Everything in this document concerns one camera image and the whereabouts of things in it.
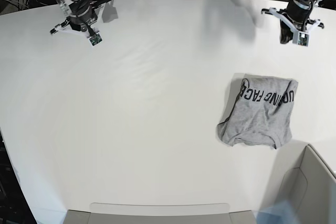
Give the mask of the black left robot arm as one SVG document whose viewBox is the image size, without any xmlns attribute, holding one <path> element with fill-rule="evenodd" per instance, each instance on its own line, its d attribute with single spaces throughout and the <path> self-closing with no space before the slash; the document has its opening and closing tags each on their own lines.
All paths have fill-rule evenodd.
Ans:
<svg viewBox="0 0 336 224">
<path fill-rule="evenodd" d="M 323 0 L 289 0 L 285 9 L 263 8 L 262 14 L 276 17 L 280 22 L 280 43 L 292 42 L 295 45 L 307 47 L 311 32 L 324 23 L 319 19 L 311 19 L 310 15 Z"/>
</svg>

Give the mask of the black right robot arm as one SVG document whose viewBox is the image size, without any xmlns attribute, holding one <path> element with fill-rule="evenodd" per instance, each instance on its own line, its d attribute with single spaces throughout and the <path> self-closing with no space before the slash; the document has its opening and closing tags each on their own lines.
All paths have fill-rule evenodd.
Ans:
<svg viewBox="0 0 336 224">
<path fill-rule="evenodd" d="M 50 30 L 54 35 L 65 32 L 84 36 L 95 46 L 102 42 L 100 32 L 92 27 L 98 21 L 99 8 L 104 0 L 56 0 L 65 20 Z"/>
</svg>

